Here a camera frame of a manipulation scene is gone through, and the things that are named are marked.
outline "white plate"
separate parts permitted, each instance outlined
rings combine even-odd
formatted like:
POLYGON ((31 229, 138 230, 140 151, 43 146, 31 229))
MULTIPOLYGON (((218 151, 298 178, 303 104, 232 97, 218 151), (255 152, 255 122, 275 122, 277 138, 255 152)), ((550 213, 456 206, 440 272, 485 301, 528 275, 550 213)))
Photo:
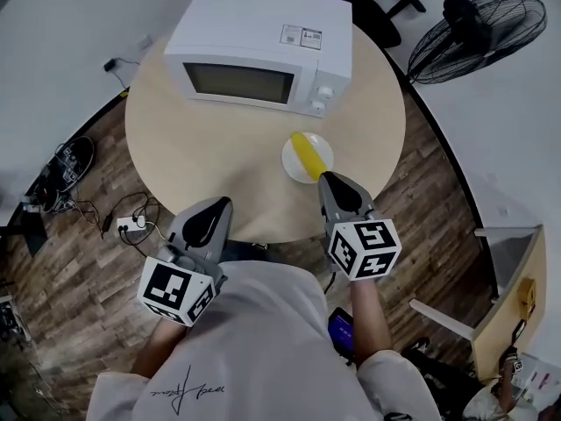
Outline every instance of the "white plate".
MULTIPOLYGON (((333 150, 331 149, 330 144, 327 143, 327 140, 312 132, 303 132, 302 134, 306 136, 309 143, 316 149, 327 169, 332 170, 333 150)), ((302 165, 302 162, 300 161, 298 154, 296 154, 290 139, 288 139, 287 143, 284 144, 280 158, 282 159, 282 166, 288 173, 288 176, 295 181, 301 182, 302 184, 315 184, 317 182, 308 175, 308 172, 302 165)))

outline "smartphone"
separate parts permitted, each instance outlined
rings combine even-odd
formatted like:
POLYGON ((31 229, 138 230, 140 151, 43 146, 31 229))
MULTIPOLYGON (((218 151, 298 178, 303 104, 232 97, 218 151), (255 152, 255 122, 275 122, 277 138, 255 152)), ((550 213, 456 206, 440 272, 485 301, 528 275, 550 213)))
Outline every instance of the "smartphone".
POLYGON ((352 317, 340 307, 337 307, 330 316, 327 325, 333 347, 343 358, 349 362, 354 361, 354 338, 352 335, 352 317))

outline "fan grille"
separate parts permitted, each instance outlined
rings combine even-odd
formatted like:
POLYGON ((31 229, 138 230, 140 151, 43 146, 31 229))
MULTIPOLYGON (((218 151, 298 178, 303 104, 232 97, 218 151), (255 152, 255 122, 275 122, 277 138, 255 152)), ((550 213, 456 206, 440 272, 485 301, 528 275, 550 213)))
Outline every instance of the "fan grille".
POLYGON ((424 84, 446 82, 520 50, 532 42, 547 25, 545 6, 539 0, 472 0, 484 23, 492 28, 493 39, 488 53, 466 48, 463 44, 442 43, 451 39, 451 28, 442 20, 417 44, 408 64, 408 75, 424 84), (429 64, 419 65, 437 46, 442 51, 429 64))

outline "round wooden table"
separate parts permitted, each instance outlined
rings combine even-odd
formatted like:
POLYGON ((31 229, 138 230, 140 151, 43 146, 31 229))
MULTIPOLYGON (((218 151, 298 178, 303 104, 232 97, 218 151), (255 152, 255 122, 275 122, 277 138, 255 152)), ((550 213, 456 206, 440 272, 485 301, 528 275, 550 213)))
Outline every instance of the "round wooden table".
POLYGON ((334 111, 313 118, 243 104, 188 100, 168 77, 161 39, 146 55, 126 105, 132 161, 149 190, 174 214, 212 196, 234 204, 231 238, 288 242, 323 231, 317 186, 288 177, 281 150, 294 131, 331 145, 334 171, 372 197, 394 172, 405 109, 394 71, 353 27, 352 82, 334 111))

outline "black fan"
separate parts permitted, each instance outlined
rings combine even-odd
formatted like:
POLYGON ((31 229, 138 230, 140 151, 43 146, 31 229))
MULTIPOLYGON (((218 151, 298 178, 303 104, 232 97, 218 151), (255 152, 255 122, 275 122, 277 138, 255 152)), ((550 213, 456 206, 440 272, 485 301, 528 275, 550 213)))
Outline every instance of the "black fan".
POLYGON ((528 45, 546 25, 539 0, 444 0, 444 20, 413 50, 408 77, 433 84, 467 75, 528 45))

